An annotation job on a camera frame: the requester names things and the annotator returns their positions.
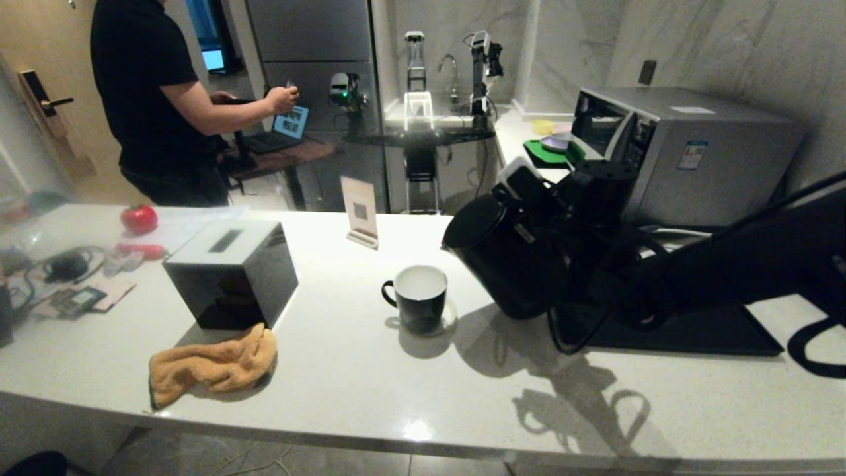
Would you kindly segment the black electric kettle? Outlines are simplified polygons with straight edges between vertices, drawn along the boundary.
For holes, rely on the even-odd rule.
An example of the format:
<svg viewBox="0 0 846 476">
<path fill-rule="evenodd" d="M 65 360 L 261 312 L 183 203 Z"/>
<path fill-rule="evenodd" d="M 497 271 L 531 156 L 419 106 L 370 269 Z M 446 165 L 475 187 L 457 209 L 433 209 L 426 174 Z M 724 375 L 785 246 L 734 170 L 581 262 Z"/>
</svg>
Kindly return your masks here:
<svg viewBox="0 0 846 476">
<path fill-rule="evenodd" d="M 568 263 L 519 212 L 490 194 L 478 196 L 453 216 L 442 248 L 471 271 L 505 316 L 527 320 L 562 301 Z"/>
</svg>

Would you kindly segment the green mat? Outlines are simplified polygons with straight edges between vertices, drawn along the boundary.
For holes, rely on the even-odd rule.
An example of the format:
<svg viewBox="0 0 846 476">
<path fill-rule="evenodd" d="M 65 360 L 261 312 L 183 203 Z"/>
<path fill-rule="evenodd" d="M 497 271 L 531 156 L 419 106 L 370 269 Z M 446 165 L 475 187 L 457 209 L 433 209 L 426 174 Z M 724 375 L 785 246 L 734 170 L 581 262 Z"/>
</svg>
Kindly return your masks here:
<svg viewBox="0 0 846 476">
<path fill-rule="evenodd" d="M 569 143 L 566 149 L 548 149 L 540 139 L 529 139 L 523 142 L 523 148 L 538 169 L 570 169 L 586 156 L 584 150 L 574 143 Z"/>
</svg>

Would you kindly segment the silver microwave oven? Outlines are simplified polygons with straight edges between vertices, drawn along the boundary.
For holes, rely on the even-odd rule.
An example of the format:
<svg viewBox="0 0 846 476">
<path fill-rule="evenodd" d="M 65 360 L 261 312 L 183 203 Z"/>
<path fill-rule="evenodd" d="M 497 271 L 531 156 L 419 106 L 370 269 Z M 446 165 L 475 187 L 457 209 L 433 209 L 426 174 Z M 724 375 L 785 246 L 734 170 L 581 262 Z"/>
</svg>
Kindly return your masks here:
<svg viewBox="0 0 846 476">
<path fill-rule="evenodd" d="M 635 170 L 625 222 L 718 228 L 769 202 L 806 128 L 680 87 L 584 87 L 571 132 L 586 159 Z"/>
</svg>

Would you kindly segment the black round tabletop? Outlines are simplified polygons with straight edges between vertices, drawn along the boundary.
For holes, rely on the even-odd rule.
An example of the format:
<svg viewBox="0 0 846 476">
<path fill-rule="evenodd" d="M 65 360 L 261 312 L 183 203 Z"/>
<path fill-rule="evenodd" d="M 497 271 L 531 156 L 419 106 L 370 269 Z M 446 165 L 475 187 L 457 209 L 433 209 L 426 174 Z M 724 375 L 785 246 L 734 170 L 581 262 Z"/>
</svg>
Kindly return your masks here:
<svg viewBox="0 0 846 476">
<path fill-rule="evenodd" d="M 345 134 L 344 141 L 372 147 L 436 148 L 484 141 L 494 138 L 493 130 L 428 130 L 428 132 L 397 132 L 395 134 Z"/>
</svg>

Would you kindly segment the black serving tray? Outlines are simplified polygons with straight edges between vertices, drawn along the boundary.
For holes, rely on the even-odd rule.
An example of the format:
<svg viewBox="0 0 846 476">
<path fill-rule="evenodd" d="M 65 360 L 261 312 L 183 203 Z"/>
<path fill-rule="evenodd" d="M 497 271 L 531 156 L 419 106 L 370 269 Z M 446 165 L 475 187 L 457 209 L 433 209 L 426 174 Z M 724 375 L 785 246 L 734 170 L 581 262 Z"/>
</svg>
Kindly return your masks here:
<svg viewBox="0 0 846 476">
<path fill-rule="evenodd" d="M 674 317 L 653 331 L 630 329 L 591 305 L 559 305 L 546 313 L 552 342 L 572 355 L 584 348 L 772 358 L 784 348 L 743 306 Z"/>
</svg>

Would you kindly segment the black device green light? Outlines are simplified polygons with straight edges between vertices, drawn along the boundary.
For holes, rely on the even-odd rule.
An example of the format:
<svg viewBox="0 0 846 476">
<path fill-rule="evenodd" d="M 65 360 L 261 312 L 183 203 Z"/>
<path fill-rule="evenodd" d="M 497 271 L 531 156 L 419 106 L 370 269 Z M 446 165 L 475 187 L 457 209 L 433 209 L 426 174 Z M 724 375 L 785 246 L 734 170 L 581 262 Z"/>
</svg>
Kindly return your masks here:
<svg viewBox="0 0 846 476">
<path fill-rule="evenodd" d="M 354 115 L 361 115 L 368 104 L 365 93 L 360 90 L 357 73 L 335 73 L 330 78 L 329 100 L 347 114 Z"/>
</svg>

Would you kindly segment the small wooden table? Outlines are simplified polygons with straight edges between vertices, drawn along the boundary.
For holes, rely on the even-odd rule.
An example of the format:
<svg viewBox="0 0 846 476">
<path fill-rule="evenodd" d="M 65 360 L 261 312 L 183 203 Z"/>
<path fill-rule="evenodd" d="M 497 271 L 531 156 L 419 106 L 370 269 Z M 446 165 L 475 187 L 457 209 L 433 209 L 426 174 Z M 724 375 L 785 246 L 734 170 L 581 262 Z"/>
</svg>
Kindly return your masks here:
<svg viewBox="0 0 846 476">
<path fill-rule="evenodd" d="M 244 190 L 244 183 L 266 176 L 284 180 L 290 193 L 292 204 L 290 208 L 305 211 L 304 190 L 300 184 L 298 167 L 308 165 L 321 159 L 327 159 L 338 151 L 332 143 L 319 139 L 306 139 L 304 142 L 271 153 L 252 153 L 236 139 L 235 146 L 227 149 L 218 156 L 221 174 L 226 180 L 235 181 L 230 190 Z"/>
</svg>

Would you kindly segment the open laptop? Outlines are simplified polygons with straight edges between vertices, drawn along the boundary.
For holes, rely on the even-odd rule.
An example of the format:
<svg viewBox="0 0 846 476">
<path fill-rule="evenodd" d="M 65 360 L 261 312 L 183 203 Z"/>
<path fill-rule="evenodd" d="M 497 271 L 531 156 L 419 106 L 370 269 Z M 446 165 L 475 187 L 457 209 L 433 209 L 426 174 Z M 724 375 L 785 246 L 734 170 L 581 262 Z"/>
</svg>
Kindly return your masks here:
<svg viewBox="0 0 846 476">
<path fill-rule="evenodd" d="M 287 114 L 273 118 L 269 132 L 245 136 L 246 148 L 251 153 L 275 153 L 302 144 L 305 127 L 311 109 L 308 106 L 294 106 Z"/>
</svg>

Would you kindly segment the grey refrigerator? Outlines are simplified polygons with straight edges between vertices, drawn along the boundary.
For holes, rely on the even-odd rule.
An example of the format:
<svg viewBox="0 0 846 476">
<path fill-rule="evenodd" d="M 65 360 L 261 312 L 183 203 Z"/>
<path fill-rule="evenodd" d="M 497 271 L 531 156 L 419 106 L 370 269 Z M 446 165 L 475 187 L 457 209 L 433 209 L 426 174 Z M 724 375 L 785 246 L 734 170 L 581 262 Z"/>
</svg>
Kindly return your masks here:
<svg viewBox="0 0 846 476">
<path fill-rule="evenodd" d="M 377 211 L 390 209 L 383 147 L 344 141 L 345 134 L 383 133 L 383 103 L 371 0 L 245 0 L 266 87 L 296 85 L 299 103 L 311 109 L 306 139 L 335 144 L 338 151 L 298 167 L 305 211 L 341 212 L 340 177 L 372 183 Z M 329 100 L 335 73 L 357 73 L 368 104 L 347 114 Z"/>
</svg>

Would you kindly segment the black tissue box white lid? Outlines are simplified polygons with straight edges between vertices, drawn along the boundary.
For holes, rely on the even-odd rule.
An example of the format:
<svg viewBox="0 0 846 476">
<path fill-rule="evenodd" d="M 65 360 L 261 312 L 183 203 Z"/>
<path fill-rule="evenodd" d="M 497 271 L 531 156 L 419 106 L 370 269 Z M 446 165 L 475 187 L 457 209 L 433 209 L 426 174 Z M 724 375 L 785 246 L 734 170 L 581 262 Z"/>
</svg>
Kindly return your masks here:
<svg viewBox="0 0 846 476">
<path fill-rule="evenodd" d="M 280 221 L 210 223 L 163 268 L 202 329 L 271 329 L 299 285 Z"/>
</svg>

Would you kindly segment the orange cloth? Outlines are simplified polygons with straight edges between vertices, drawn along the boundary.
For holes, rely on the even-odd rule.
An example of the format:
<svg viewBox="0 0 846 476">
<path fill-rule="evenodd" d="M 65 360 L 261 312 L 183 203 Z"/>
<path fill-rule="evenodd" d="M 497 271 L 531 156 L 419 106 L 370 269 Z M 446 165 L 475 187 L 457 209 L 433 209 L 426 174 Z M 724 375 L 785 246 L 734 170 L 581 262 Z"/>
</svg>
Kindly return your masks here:
<svg viewBox="0 0 846 476">
<path fill-rule="evenodd" d="M 277 337 L 264 323 L 229 340 L 162 350 L 149 362 L 151 407 L 165 409 L 197 385 L 214 394 L 253 389 L 272 373 L 277 356 Z"/>
</svg>

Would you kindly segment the red chili pepper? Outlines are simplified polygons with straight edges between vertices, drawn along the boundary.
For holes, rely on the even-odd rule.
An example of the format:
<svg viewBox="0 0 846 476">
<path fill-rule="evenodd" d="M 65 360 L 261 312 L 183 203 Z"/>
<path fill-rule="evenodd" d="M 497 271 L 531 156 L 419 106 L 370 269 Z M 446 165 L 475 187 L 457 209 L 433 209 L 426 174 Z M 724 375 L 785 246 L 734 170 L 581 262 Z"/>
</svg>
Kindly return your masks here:
<svg viewBox="0 0 846 476">
<path fill-rule="evenodd" d="M 116 250 L 127 254 L 141 253 L 145 261 L 158 261 L 167 256 L 165 247 L 152 244 L 121 242 L 116 245 Z"/>
</svg>

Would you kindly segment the man in black shirt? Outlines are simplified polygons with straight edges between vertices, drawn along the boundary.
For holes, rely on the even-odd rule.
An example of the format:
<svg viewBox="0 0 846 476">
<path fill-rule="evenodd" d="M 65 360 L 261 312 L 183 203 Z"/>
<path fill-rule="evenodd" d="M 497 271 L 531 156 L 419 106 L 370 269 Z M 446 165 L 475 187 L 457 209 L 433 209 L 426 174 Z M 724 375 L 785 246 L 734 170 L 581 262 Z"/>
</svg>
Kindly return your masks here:
<svg viewBox="0 0 846 476">
<path fill-rule="evenodd" d="M 299 99 L 294 85 L 244 104 L 209 93 L 165 0 L 96 0 L 90 52 L 120 172 L 161 207 L 228 205 L 215 139 L 287 114 Z"/>
</svg>

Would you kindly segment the dark green sachet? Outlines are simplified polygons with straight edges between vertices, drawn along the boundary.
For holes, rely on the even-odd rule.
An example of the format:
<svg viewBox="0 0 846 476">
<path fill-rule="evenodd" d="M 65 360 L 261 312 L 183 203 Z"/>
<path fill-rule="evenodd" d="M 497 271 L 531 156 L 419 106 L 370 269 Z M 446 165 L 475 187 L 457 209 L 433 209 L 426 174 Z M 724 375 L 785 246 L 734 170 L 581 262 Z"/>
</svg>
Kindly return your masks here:
<svg viewBox="0 0 846 476">
<path fill-rule="evenodd" d="M 102 290 L 87 286 L 79 290 L 58 290 L 50 298 L 49 304 L 56 311 L 58 317 L 75 319 L 93 309 L 96 304 L 107 296 L 108 294 Z"/>
</svg>

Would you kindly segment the black table pedestal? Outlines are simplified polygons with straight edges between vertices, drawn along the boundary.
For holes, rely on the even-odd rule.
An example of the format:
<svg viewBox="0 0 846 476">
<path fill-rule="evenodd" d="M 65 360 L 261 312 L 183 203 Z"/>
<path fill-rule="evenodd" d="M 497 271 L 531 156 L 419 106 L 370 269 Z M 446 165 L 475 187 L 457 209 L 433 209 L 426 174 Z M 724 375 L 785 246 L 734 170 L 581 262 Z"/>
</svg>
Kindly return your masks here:
<svg viewBox="0 0 846 476">
<path fill-rule="evenodd" d="M 406 210 L 409 214 L 441 214 L 440 184 L 438 181 L 438 157 L 435 147 L 404 148 L 404 169 L 406 183 Z M 432 184 L 433 204 L 429 208 L 415 209 L 411 200 L 412 183 Z"/>
</svg>

